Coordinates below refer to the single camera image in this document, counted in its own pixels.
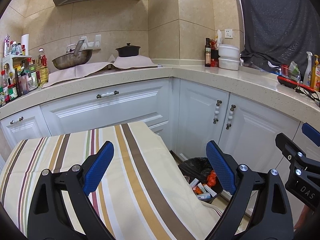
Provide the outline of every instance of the drawer handle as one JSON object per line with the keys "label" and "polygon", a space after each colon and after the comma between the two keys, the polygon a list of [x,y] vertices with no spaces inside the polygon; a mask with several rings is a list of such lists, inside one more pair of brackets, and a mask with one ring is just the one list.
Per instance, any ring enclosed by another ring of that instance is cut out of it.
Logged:
{"label": "drawer handle", "polygon": [[16,122],[21,122],[23,120],[23,116],[21,117],[21,118],[19,118],[18,120],[12,120],[11,122],[10,122],[10,124],[14,124],[14,123],[16,123]]}
{"label": "drawer handle", "polygon": [[229,127],[231,127],[231,120],[233,118],[233,111],[235,108],[236,108],[235,105],[231,105],[229,116],[228,116],[228,121],[227,121],[227,127],[226,127],[227,130],[229,130]]}
{"label": "drawer handle", "polygon": [[216,110],[214,111],[214,117],[213,117],[213,123],[216,124],[216,122],[218,122],[218,115],[219,115],[219,110],[220,110],[220,104],[222,104],[221,100],[217,100],[217,104],[216,104]]}
{"label": "drawer handle", "polygon": [[97,98],[105,98],[105,97],[110,97],[110,96],[114,96],[114,95],[117,95],[119,94],[119,91],[114,91],[114,92],[107,92],[105,94],[101,94],[101,95],[97,95]]}

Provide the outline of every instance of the stone countertop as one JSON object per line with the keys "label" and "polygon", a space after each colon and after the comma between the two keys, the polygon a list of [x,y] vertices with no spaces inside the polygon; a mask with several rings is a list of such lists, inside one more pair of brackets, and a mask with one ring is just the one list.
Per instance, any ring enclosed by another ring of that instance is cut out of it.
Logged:
{"label": "stone countertop", "polygon": [[103,73],[44,89],[38,88],[1,107],[0,119],[29,107],[76,93],[135,81],[176,77],[251,99],[299,121],[308,122],[320,130],[320,108],[313,100],[280,85],[273,74],[260,75],[257,74],[257,70],[248,71],[251,73],[196,65],[164,65],[158,68]]}

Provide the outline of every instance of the wall socket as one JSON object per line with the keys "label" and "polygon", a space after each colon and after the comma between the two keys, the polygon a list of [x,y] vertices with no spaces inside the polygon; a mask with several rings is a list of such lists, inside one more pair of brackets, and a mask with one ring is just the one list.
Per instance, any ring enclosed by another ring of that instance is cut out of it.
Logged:
{"label": "wall socket", "polygon": [[228,39],[233,38],[233,30],[232,29],[225,29],[224,30],[224,37]]}

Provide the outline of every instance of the metal screw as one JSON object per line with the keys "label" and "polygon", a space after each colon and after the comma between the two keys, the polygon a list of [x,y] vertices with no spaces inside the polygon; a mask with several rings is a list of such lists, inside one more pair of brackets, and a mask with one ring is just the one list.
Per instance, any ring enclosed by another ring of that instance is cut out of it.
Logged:
{"label": "metal screw", "polygon": [[71,168],[72,171],[79,171],[80,170],[80,165],[76,164],[76,165],[73,165],[72,168]]}
{"label": "metal screw", "polygon": [[247,171],[248,167],[246,165],[244,165],[244,164],[241,164],[240,165],[240,169],[241,169],[241,171]]}
{"label": "metal screw", "polygon": [[271,170],[271,174],[276,176],[276,175],[278,175],[278,171],[277,171],[277,170],[272,169],[272,170]]}
{"label": "metal screw", "polygon": [[43,176],[46,176],[46,175],[49,174],[49,170],[48,170],[48,169],[45,169],[45,170],[43,170],[43,171],[41,172],[41,174],[42,174]]}

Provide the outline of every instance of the cooking oil bottle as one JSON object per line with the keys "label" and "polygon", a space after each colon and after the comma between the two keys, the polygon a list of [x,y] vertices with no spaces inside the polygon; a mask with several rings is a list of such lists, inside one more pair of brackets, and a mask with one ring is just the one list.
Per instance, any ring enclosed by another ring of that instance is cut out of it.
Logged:
{"label": "cooking oil bottle", "polygon": [[44,49],[39,49],[38,60],[36,60],[36,75],[37,75],[37,82],[38,86],[42,86],[44,83],[47,83],[49,80],[49,70],[47,66],[47,59],[44,55]]}

